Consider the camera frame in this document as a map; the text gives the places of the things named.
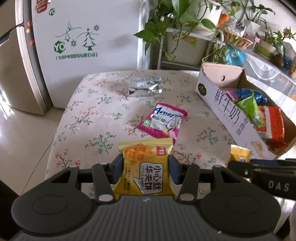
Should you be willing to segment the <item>yellow waffle snack packet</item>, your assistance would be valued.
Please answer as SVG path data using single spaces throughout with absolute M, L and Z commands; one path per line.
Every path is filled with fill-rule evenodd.
M 172 195 L 168 157 L 172 138 L 154 138 L 119 144 L 123 172 L 114 187 L 117 199 L 124 195 Z

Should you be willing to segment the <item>pink Ameria snack packet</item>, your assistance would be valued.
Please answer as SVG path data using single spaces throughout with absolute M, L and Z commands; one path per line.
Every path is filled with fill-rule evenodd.
M 139 129 L 155 138 L 172 138 L 176 143 L 181 121 L 188 112 L 167 103 L 158 102 L 152 112 L 139 124 Z

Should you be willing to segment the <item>green snack packet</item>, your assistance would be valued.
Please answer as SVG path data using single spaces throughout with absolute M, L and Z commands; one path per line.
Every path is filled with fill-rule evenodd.
M 245 99 L 241 99 L 236 102 L 236 105 L 243 110 L 250 122 L 255 128 L 265 126 L 265 123 L 261 117 L 258 105 L 255 98 L 251 95 Z

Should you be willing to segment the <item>silver foil snack packet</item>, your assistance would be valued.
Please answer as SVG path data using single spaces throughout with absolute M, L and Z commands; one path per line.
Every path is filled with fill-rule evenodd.
M 162 92 L 161 78 L 132 78 L 128 84 L 129 96 L 155 96 Z

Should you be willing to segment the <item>orange red snack packet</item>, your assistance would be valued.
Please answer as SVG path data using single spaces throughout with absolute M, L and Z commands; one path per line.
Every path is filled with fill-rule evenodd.
M 285 126 L 281 109 L 273 106 L 258 106 L 264 126 L 257 128 L 257 133 L 272 151 L 284 150 L 287 147 L 285 142 Z

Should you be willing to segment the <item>floral tablecloth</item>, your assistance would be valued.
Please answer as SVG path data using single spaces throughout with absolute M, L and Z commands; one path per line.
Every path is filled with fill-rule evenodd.
M 196 92 L 197 71 L 122 71 L 85 76 L 74 91 L 57 128 L 46 177 L 67 167 L 87 169 L 109 163 L 123 142 L 150 135 L 139 124 L 163 102 L 188 112 L 172 154 L 181 163 L 203 169 L 224 166 L 236 144 L 214 112 Z M 132 78 L 161 78 L 163 92 L 155 96 L 129 96 Z

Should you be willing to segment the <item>blue snack packet in box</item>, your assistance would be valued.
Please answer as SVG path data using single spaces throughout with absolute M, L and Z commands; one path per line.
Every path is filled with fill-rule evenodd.
M 251 95 L 255 98 L 256 103 L 258 105 L 267 103 L 268 99 L 261 94 L 257 90 L 248 89 L 248 88 L 239 88 L 235 91 L 235 93 L 239 96 L 239 99 L 245 99 L 247 97 L 250 97 Z

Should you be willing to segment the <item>purple snack packet in box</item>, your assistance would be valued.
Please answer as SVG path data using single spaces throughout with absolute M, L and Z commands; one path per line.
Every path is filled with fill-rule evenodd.
M 230 98 L 232 101 L 234 101 L 234 102 L 236 102 L 236 101 L 238 101 L 238 100 L 240 99 L 240 97 L 239 97 L 239 95 L 236 93 L 236 91 L 233 91 L 233 90 L 225 90 L 224 92 L 225 92 L 225 94 L 227 94 L 227 95 L 229 96 L 229 98 Z

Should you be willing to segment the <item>white cardboard milk box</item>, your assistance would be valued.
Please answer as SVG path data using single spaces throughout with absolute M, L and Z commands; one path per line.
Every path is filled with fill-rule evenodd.
M 224 93 L 226 89 L 249 88 L 267 97 L 267 106 L 279 107 L 285 125 L 283 150 L 271 150 L 261 139 L 251 119 Z M 295 101 L 264 83 L 245 75 L 238 66 L 203 63 L 197 94 L 222 122 L 237 145 L 252 151 L 255 159 L 276 159 L 295 145 Z

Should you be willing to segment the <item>blue round plastic object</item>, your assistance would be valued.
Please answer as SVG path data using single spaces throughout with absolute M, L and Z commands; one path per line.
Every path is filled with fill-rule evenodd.
M 231 45 L 228 45 L 227 48 L 228 48 L 228 54 L 226 56 L 227 64 L 242 67 L 246 59 L 246 53 L 242 50 L 238 50 L 232 47 Z

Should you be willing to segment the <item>beige refrigerator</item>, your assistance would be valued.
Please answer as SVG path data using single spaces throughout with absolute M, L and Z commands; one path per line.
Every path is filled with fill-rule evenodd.
M 52 106 L 34 37 L 32 1 L 1 1 L 1 100 L 27 113 Z

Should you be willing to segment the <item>green white small flower pot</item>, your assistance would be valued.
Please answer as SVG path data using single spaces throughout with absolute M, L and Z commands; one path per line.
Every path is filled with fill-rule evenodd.
M 273 45 L 268 44 L 263 40 L 260 40 L 260 42 L 257 44 L 256 52 L 260 56 L 264 56 L 269 59 L 271 55 L 273 55 L 276 52 L 276 48 Z

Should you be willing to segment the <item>white metal plant rack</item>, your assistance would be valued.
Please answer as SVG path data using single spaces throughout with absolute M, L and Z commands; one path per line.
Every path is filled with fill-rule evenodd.
M 157 69 L 198 70 L 211 54 L 212 47 L 225 45 L 221 30 L 197 27 L 184 39 L 178 39 L 180 31 L 170 27 L 162 37 L 163 49 L 159 50 Z

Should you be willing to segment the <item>wicker basket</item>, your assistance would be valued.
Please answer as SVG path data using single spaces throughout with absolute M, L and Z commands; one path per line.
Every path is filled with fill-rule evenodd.
M 246 50 L 253 42 L 247 38 L 240 37 L 228 28 L 223 28 L 224 41 L 239 50 Z

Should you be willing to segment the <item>white square flower pot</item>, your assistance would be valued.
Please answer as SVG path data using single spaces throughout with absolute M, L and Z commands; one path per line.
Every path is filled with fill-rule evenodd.
M 245 24 L 245 33 L 249 34 L 249 35 L 256 35 L 256 33 L 258 32 L 259 28 L 260 28 L 260 25 L 253 22 L 253 21 L 250 21 L 250 20 L 247 20 L 245 19 L 244 20 L 244 24 Z

